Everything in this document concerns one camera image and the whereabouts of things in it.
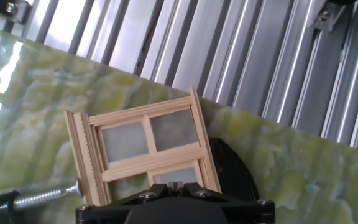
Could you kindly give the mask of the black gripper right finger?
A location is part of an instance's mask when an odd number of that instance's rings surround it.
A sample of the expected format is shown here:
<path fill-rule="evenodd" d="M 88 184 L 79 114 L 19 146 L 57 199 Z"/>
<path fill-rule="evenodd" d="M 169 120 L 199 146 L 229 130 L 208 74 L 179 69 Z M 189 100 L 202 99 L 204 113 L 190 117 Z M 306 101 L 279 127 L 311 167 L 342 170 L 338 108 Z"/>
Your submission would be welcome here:
<path fill-rule="evenodd" d="M 184 183 L 183 185 L 177 187 L 175 191 L 176 197 L 187 197 L 197 200 L 203 200 L 206 202 L 228 202 L 229 197 L 219 192 L 215 192 L 210 189 L 206 189 L 200 186 L 199 183 Z"/>

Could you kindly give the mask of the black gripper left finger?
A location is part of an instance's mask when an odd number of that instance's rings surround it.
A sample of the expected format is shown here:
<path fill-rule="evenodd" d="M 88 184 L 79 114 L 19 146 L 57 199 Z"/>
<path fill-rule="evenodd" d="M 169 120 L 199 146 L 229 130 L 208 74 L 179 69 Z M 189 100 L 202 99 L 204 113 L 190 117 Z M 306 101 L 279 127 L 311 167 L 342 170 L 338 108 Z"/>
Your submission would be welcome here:
<path fill-rule="evenodd" d="M 173 195 L 176 183 L 153 184 L 149 189 L 126 197 L 119 201 L 120 204 L 144 204 L 154 200 L 170 197 Z"/>

